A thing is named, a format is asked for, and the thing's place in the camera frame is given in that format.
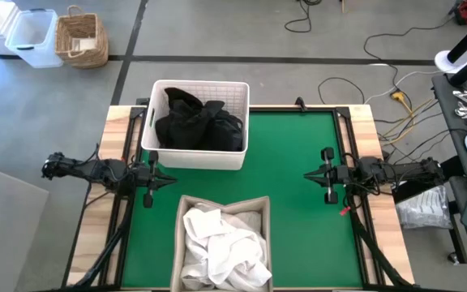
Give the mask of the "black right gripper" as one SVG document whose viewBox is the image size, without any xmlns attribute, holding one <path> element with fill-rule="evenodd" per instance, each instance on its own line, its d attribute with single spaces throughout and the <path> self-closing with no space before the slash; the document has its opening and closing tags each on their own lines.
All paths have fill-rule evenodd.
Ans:
<svg viewBox="0 0 467 292">
<path fill-rule="evenodd" d="M 347 184 L 349 182 L 349 167 L 346 165 L 332 165 L 334 149 L 330 147 L 321 150 L 321 158 L 324 164 L 321 165 L 317 170 L 305 173 L 305 179 L 327 188 L 327 192 L 324 195 L 324 201 L 326 204 L 337 204 L 338 194 L 334 191 L 333 186 L 336 183 Z M 323 174 L 322 178 L 312 177 L 321 174 Z"/>
</svg>

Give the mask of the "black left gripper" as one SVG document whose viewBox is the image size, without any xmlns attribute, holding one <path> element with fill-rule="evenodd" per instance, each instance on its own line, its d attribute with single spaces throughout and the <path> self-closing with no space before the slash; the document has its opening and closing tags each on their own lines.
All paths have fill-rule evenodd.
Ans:
<svg viewBox="0 0 467 292">
<path fill-rule="evenodd" d="M 138 187 L 146 187 L 147 190 L 143 196 L 143 206 L 151 208 L 153 205 L 153 192 L 156 189 L 156 170 L 159 155 L 157 151 L 148 154 L 148 163 L 145 165 L 142 161 L 134 161 L 131 164 L 131 194 L 135 196 Z M 158 178 L 163 179 L 158 182 L 158 189 L 177 182 L 173 176 L 164 174 L 158 170 Z"/>
</svg>

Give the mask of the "small black garment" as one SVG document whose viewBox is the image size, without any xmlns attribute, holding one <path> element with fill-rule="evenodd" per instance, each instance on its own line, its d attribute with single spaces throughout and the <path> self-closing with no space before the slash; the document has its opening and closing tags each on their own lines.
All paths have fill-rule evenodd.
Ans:
<svg viewBox="0 0 467 292">
<path fill-rule="evenodd" d="M 163 148 L 196 150 L 216 115 L 212 105 L 179 88 L 166 88 L 169 113 L 156 121 L 156 136 Z"/>
</svg>

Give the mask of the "white smooth t-shirt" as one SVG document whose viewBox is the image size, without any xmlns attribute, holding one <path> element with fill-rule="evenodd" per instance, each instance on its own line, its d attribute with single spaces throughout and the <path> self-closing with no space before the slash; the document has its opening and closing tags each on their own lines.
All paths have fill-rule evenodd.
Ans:
<svg viewBox="0 0 467 292">
<path fill-rule="evenodd" d="M 267 241 L 221 220 L 223 212 L 197 204 L 182 219 L 185 257 L 180 274 L 187 290 L 268 292 Z"/>
</svg>

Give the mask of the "white perforated plastic laundry basket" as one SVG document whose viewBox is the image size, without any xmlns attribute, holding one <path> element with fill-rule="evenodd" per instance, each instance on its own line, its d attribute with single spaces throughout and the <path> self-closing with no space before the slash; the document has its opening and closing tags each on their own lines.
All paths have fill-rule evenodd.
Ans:
<svg viewBox="0 0 467 292">
<path fill-rule="evenodd" d="M 223 101 L 224 109 L 242 121 L 242 149 L 237 152 L 187 150 L 163 146 L 156 136 L 155 123 L 169 114 L 166 88 L 178 88 L 200 101 Z M 248 149 L 250 126 L 250 86 L 244 82 L 159 79 L 152 87 L 147 107 L 141 147 L 156 151 L 167 168 L 201 170 L 240 170 Z"/>
</svg>

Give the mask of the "green table mat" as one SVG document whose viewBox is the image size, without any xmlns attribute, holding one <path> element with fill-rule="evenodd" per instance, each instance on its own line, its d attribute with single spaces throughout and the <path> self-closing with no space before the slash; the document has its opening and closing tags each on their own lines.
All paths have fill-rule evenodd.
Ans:
<svg viewBox="0 0 467 292">
<path fill-rule="evenodd" d="M 331 114 L 252 114 L 240 170 L 167 169 L 176 183 L 155 192 L 151 208 L 136 197 L 122 284 L 169 287 L 178 203 L 190 195 L 218 204 L 270 199 L 276 288 L 359 287 L 351 221 L 342 204 L 326 204 L 324 189 L 305 179 L 319 167 L 321 150 L 337 145 Z"/>
</svg>

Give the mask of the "beige fabric storage bin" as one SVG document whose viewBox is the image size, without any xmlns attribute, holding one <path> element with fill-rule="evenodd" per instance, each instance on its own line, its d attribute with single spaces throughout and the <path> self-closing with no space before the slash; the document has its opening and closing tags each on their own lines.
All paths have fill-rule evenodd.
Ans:
<svg viewBox="0 0 467 292">
<path fill-rule="evenodd" d="M 270 199 L 259 197 L 252 200 L 244 200 L 233 204 L 218 204 L 209 200 L 204 200 L 188 195 L 181 197 L 176 216 L 176 224 L 174 231 L 174 261 L 172 276 L 170 281 L 171 292 L 240 292 L 229 290 L 187 290 L 183 287 L 180 280 L 182 265 L 185 257 L 185 227 L 183 224 L 183 215 L 197 204 L 206 204 L 214 208 L 220 209 L 224 213 L 236 214 L 243 212 L 257 212 L 262 215 L 262 231 L 263 238 L 267 241 L 268 248 L 268 268 L 272 273 L 272 256 L 271 256 L 271 229 L 270 229 Z M 272 278 L 268 281 L 268 292 L 273 292 Z"/>
</svg>

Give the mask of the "clear plastic bag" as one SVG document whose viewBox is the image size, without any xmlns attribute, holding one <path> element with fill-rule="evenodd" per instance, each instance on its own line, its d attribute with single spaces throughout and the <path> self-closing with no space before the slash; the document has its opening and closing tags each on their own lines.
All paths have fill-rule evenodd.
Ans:
<svg viewBox="0 0 467 292">
<path fill-rule="evenodd" d="M 451 229 L 448 196 L 444 186 L 437 186 L 396 204 L 401 227 L 405 230 L 434 227 Z"/>
</svg>

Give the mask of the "woven wicker basket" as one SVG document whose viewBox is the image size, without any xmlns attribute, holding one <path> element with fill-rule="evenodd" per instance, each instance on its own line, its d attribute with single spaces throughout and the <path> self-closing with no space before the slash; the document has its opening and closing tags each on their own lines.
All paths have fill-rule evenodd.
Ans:
<svg viewBox="0 0 467 292">
<path fill-rule="evenodd" d="M 96 48 L 75 52 L 71 46 L 73 38 L 96 38 Z M 70 5 L 67 15 L 58 17 L 55 53 L 74 68 L 104 66 L 109 58 L 109 40 L 101 18 L 95 13 L 85 13 L 79 6 Z"/>
</svg>

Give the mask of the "grey side cart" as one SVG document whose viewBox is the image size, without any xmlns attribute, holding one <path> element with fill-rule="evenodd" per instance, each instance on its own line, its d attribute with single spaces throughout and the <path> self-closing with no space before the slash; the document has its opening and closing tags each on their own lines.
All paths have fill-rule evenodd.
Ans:
<svg viewBox="0 0 467 292">
<path fill-rule="evenodd" d="M 451 214 L 461 215 L 467 203 L 467 150 L 465 148 L 465 131 L 467 125 L 459 118 L 454 109 L 457 106 L 457 98 L 452 95 L 452 91 L 456 90 L 449 84 L 448 78 L 445 75 L 436 76 L 432 79 L 433 91 L 435 99 L 439 102 L 445 122 L 450 131 L 452 142 L 456 150 L 456 155 L 461 161 L 464 170 L 463 176 L 452 176 L 448 179 L 451 190 L 455 199 L 450 202 Z"/>
</svg>

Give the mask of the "white paper sheet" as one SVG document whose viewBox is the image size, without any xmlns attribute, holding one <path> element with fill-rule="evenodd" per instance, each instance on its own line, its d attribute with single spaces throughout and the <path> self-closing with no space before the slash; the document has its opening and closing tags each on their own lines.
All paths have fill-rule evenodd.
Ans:
<svg viewBox="0 0 467 292">
<path fill-rule="evenodd" d="M 96 38 L 73 38 L 72 50 L 75 52 L 95 49 L 97 44 Z"/>
</svg>

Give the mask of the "grey board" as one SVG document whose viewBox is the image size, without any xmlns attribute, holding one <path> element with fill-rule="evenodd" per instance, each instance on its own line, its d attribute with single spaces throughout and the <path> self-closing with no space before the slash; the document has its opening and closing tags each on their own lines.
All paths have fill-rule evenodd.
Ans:
<svg viewBox="0 0 467 292">
<path fill-rule="evenodd" d="M 13 292 L 49 193 L 0 172 L 0 292 Z"/>
</svg>

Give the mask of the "black aluminium frame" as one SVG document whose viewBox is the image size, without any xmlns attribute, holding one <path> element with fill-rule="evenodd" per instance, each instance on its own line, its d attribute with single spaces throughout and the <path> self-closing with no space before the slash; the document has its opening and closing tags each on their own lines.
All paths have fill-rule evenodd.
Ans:
<svg viewBox="0 0 467 292">
<path fill-rule="evenodd" d="M 147 107 L 148 100 L 145 98 L 137 99 L 134 105 L 109 107 L 100 142 L 102 157 L 136 160 L 142 157 L 140 142 Z M 337 111 L 342 148 L 352 154 L 379 156 L 381 148 L 370 107 L 334 105 L 333 109 Z M 73 286 L 84 277 L 116 233 L 126 212 L 133 207 L 133 201 L 126 197 L 113 195 L 99 186 L 92 187 L 80 215 L 62 287 Z M 393 198 L 386 194 L 371 195 L 358 215 L 365 226 L 373 229 L 373 236 L 391 265 L 406 281 L 413 282 L 413 272 Z M 122 267 L 128 244 L 129 238 L 123 235 L 96 275 L 93 286 L 116 288 L 122 284 Z"/>
</svg>

